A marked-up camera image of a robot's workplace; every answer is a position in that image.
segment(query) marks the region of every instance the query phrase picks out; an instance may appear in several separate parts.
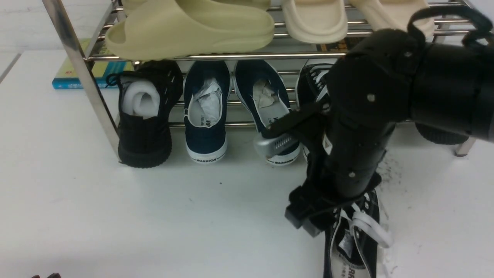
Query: screw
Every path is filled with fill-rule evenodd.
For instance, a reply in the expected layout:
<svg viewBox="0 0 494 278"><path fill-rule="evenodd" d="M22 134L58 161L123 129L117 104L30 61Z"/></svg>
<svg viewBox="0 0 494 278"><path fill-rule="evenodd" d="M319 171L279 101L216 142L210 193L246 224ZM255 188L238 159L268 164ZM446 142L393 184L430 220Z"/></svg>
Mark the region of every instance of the screw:
<svg viewBox="0 0 494 278"><path fill-rule="evenodd" d="M368 94L367 100L370 102L374 102L375 101L375 95L373 93Z"/></svg>

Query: white shoelace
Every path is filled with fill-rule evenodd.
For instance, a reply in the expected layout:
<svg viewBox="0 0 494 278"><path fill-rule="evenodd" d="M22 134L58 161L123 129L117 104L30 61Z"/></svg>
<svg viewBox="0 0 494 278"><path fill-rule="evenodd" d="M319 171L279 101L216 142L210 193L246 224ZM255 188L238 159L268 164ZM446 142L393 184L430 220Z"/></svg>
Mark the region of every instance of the white shoelace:
<svg viewBox="0 0 494 278"><path fill-rule="evenodd" d="M364 197L367 201L370 201L369 195L367 193L364 195ZM350 223L350 232L352 236L354 238L359 238L358 232L355 232L354 229L354 227L357 227L377 242L377 261L382 265L385 277L391 278L391 275L385 265L385 261L389 262L391 260L391 252L386 251L385 249L388 249L393 245L393 235L391 234L391 232L383 228L381 224L379 224L376 220L374 220L374 218L361 211L357 204L353 203L352 208L355 210L352 219L348 217L344 210L341 210L342 217L346 218Z"/></svg>
<svg viewBox="0 0 494 278"><path fill-rule="evenodd" d="M322 82L322 78L326 73L329 72L329 69L331 67L332 65L330 64L317 65L312 67L309 71L311 73L310 76L312 77L312 80L317 85L317 89L319 90L319 95L317 96L316 101L321 100L321 98L323 98L323 96L327 93L327 92L323 93L323 88L325 84Z"/></svg>

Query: book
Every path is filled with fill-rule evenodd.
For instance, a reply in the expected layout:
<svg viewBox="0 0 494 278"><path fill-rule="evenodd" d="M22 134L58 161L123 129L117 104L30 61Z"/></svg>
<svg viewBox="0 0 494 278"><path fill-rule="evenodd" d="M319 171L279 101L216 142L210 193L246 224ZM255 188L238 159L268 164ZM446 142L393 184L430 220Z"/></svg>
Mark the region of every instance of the book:
<svg viewBox="0 0 494 278"><path fill-rule="evenodd" d="M316 45L318 52L346 52L355 47L358 43L363 41L365 38L344 38L337 43Z"/></svg>
<svg viewBox="0 0 494 278"><path fill-rule="evenodd" d="M89 47L91 39L80 39L82 49L87 49ZM106 45L103 43L99 54L102 55L112 55L107 49ZM106 88L106 77L112 73L119 73L124 70L133 70L131 62L128 61L97 61L94 63L92 73L96 79L96 83L99 88ZM82 89L81 81L79 80L77 73L72 66L72 62L67 57L63 62L62 66L58 70L55 78L51 82L54 89Z"/></svg>

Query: black object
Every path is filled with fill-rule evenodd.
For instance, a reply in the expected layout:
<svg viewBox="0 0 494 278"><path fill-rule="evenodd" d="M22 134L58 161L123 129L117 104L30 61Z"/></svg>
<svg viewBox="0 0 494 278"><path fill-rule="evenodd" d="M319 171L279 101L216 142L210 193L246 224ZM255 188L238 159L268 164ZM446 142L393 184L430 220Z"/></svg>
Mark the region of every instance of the black object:
<svg viewBox="0 0 494 278"><path fill-rule="evenodd" d="M468 136L447 132L420 123L415 123L415 127L427 141L439 145L459 145L468 140Z"/></svg>
<svg viewBox="0 0 494 278"><path fill-rule="evenodd" d="M128 86L136 80L149 80L160 94L156 117L144 119L122 111ZM174 61L150 61L133 71L123 71L107 77L107 84L118 85L120 123L119 156L122 163L136 168L155 167L165 162L171 153L168 116L183 93L182 71Z"/></svg>
<svg viewBox="0 0 494 278"><path fill-rule="evenodd" d="M428 44L413 25L440 15L472 21L476 30L463 47ZM325 75L327 116L323 103L306 105L265 130L265 138L289 133L312 156L306 181L289 196L285 215L294 226L316 236L332 225L326 212L379 185L375 170L398 122L494 141L494 50L478 42L492 40L492 29L488 18L466 6L420 10L408 33L376 31L337 61Z"/></svg>

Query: black sneaker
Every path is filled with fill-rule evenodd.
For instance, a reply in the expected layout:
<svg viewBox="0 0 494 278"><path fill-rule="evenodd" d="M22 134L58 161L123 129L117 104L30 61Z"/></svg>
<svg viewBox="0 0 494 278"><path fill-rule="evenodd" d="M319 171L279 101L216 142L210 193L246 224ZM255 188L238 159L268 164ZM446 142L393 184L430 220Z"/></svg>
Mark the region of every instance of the black sneaker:
<svg viewBox="0 0 494 278"><path fill-rule="evenodd" d="M389 276L379 251L393 244L392 235L379 224L375 190L351 206L333 211L337 220L326 231L324 278L376 278Z"/></svg>
<svg viewBox="0 0 494 278"><path fill-rule="evenodd" d="M107 77L118 85L119 156L136 168L155 167L171 153L168 116L183 92L183 76L176 62L150 61L135 72L123 71Z"/></svg>
<svg viewBox="0 0 494 278"><path fill-rule="evenodd" d="M328 87L323 78L329 72L334 59L309 59L298 75L295 85L295 97L297 106L302 107L308 103L323 100L328 103L325 112L329 111L330 99ZM304 146L302 154L307 161L309 150Z"/></svg>

